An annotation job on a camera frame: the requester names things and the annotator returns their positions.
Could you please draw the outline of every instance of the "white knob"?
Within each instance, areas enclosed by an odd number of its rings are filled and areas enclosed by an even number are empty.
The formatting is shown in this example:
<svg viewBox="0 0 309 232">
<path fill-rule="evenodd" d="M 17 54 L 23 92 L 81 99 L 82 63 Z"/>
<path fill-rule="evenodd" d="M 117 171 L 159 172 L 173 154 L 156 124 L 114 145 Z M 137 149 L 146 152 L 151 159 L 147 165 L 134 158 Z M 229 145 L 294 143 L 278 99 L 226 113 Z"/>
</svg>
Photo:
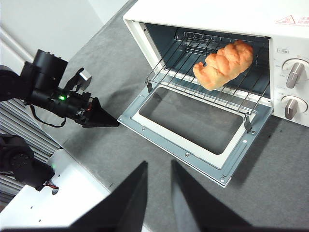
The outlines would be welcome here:
<svg viewBox="0 0 309 232">
<path fill-rule="evenodd" d="M 289 120 L 293 119 L 296 113 L 303 113 L 308 109 L 307 103 L 295 96 L 285 96 L 281 102 L 285 106 L 285 117 Z"/>
</svg>

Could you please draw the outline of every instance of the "white platform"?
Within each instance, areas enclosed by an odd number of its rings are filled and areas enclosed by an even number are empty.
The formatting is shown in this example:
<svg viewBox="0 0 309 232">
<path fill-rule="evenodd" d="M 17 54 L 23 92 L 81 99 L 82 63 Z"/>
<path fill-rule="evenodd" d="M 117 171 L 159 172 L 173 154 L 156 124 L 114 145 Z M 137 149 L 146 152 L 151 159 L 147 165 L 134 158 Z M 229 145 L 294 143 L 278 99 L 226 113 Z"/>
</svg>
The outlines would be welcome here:
<svg viewBox="0 0 309 232">
<path fill-rule="evenodd" d="M 53 195 L 49 187 L 39 192 L 24 186 L 0 213 L 0 231 L 7 228 L 67 227 L 110 194 L 63 149 L 56 151 L 47 163 L 55 171 L 52 181 L 59 186 L 58 193 Z M 144 225 L 142 231 L 150 230 Z"/>
</svg>

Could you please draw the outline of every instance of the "oven hinge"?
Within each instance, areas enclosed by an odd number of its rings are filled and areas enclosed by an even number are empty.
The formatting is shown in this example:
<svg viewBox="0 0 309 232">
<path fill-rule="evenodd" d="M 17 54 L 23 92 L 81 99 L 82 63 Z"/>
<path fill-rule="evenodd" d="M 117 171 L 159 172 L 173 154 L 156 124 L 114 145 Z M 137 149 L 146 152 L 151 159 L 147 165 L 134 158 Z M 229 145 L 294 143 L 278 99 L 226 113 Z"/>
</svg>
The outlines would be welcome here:
<svg viewBox="0 0 309 232">
<path fill-rule="evenodd" d="M 245 117 L 243 118 L 244 126 L 245 126 L 245 129 L 246 129 L 247 133 L 249 133 L 252 130 L 252 124 L 250 122 L 249 116 L 250 116 L 250 114 L 249 114 L 249 112 L 247 112 Z"/>
<path fill-rule="evenodd" d="M 153 85 L 151 84 L 151 82 L 148 79 L 145 81 L 145 84 L 147 86 L 148 93 L 150 93 L 151 90 L 153 90 Z"/>
</svg>

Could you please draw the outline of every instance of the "white wall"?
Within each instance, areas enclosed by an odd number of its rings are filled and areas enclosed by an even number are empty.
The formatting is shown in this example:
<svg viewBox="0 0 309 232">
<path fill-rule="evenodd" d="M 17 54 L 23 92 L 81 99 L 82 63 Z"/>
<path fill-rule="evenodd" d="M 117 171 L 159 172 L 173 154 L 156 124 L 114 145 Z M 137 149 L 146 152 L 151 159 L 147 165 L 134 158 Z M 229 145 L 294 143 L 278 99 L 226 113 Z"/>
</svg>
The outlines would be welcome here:
<svg viewBox="0 0 309 232">
<path fill-rule="evenodd" d="M 0 63 L 20 74 L 38 49 L 69 61 L 127 0 L 0 0 Z"/>
<path fill-rule="evenodd" d="M 107 23 L 128 0 L 88 0 L 102 23 Z"/>
</svg>

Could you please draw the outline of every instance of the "bread loaf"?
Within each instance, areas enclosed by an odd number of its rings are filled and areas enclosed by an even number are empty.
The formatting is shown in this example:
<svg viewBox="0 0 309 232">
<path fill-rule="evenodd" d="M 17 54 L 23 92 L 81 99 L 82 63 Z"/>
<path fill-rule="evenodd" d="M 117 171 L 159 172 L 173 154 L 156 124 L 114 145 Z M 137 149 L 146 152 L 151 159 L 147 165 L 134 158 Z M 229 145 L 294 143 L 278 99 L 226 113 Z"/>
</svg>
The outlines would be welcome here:
<svg viewBox="0 0 309 232">
<path fill-rule="evenodd" d="M 207 90 L 214 90 L 244 72 L 253 61 L 253 48 L 237 40 L 218 50 L 217 54 L 206 57 L 206 66 L 202 62 L 195 64 L 193 73 Z"/>
</svg>

